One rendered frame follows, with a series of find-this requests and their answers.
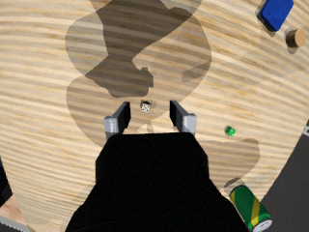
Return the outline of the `green drink can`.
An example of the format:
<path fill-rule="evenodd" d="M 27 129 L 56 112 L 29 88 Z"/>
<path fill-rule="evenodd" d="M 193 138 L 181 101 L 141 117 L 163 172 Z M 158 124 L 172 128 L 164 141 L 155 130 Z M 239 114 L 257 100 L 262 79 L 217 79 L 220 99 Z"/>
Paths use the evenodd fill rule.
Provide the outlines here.
<path fill-rule="evenodd" d="M 271 224 L 270 214 L 246 186 L 233 189 L 230 198 L 249 229 L 262 232 Z"/>

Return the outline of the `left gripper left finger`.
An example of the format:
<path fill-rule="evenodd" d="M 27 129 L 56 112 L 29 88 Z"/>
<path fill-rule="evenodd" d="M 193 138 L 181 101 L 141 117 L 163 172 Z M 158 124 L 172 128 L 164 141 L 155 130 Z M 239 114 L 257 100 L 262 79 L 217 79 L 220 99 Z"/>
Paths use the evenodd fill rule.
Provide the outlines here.
<path fill-rule="evenodd" d="M 103 119 L 106 140 L 112 135 L 123 134 L 130 119 L 130 102 L 124 101 L 112 116 L 106 116 Z"/>

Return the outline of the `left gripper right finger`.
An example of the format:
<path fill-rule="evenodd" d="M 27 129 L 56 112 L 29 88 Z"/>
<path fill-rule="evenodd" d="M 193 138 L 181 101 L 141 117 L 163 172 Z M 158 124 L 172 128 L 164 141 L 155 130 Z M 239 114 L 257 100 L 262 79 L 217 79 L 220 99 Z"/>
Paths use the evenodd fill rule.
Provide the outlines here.
<path fill-rule="evenodd" d="M 179 132 L 190 132 L 195 137 L 197 116 L 194 113 L 187 113 L 177 101 L 170 101 L 169 117 Z"/>

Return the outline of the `blue case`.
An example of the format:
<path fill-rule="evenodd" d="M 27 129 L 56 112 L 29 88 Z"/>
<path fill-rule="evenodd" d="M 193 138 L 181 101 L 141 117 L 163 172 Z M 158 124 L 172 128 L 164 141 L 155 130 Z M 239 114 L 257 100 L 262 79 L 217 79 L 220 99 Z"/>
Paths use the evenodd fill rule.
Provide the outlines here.
<path fill-rule="evenodd" d="M 257 13 L 257 18 L 269 32 L 276 32 L 282 26 L 293 5 L 293 0 L 266 0 Z"/>

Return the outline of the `brown cylinder with tan top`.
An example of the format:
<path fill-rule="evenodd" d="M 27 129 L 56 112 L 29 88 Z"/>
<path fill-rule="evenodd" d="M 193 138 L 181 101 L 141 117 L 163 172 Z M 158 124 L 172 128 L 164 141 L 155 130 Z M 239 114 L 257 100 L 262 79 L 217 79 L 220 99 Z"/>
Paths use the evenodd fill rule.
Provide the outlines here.
<path fill-rule="evenodd" d="M 306 42 L 306 34 L 302 29 L 293 30 L 287 33 L 286 44 L 290 48 L 302 47 Z"/>

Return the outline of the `white die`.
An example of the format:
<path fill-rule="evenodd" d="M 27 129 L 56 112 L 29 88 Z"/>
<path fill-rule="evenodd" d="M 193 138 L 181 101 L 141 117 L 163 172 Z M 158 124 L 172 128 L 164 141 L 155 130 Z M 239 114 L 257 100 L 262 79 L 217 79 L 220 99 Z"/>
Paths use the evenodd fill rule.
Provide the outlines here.
<path fill-rule="evenodd" d="M 143 102 L 141 111 L 149 112 L 150 111 L 150 107 L 151 107 L 150 103 Z"/>

